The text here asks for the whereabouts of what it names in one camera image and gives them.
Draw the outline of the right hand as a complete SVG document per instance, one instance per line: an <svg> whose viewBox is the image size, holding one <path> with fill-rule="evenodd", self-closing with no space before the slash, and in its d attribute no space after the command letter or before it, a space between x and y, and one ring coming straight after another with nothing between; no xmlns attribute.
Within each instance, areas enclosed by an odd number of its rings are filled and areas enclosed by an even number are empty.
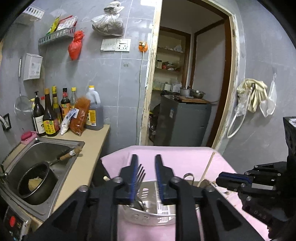
<svg viewBox="0 0 296 241"><path fill-rule="evenodd" d="M295 216L282 226L269 227L268 237L271 240L295 241Z"/></svg>

